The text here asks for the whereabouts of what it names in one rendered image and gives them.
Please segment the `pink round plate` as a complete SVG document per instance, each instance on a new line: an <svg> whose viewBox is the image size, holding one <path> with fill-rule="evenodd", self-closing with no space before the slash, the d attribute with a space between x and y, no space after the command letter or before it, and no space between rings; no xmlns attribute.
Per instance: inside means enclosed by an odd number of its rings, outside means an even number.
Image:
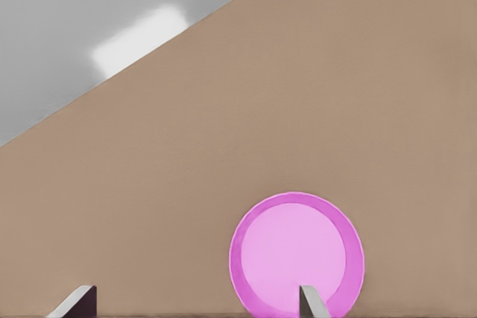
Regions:
<svg viewBox="0 0 477 318"><path fill-rule="evenodd" d="M232 236L233 288L253 318L299 318L300 287L319 294L331 318L345 317L364 282L364 250L349 218L303 192L257 203Z"/></svg>

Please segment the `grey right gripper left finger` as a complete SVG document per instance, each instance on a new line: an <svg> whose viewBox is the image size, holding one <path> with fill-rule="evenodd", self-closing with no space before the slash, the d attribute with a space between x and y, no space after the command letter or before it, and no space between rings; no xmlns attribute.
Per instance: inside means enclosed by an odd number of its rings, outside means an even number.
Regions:
<svg viewBox="0 0 477 318"><path fill-rule="evenodd" d="M96 315L97 287L81 285L70 293L49 315Z"/></svg>

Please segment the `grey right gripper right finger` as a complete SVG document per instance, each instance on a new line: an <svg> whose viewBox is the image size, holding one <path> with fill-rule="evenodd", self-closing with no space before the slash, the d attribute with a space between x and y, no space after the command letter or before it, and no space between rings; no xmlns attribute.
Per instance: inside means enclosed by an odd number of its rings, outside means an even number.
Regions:
<svg viewBox="0 0 477 318"><path fill-rule="evenodd" d="M300 286L300 315L329 315L320 294L312 285Z"/></svg>

